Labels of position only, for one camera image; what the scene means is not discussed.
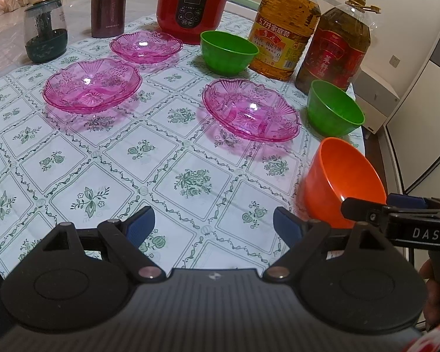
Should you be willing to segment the person's right hand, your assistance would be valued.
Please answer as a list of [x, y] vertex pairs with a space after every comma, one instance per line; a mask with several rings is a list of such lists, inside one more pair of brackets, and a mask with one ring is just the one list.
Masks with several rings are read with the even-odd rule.
[[428, 289], [428, 299], [423, 310], [426, 330], [428, 331], [440, 324], [440, 284], [435, 281], [431, 259], [421, 266], [420, 275], [426, 280]]

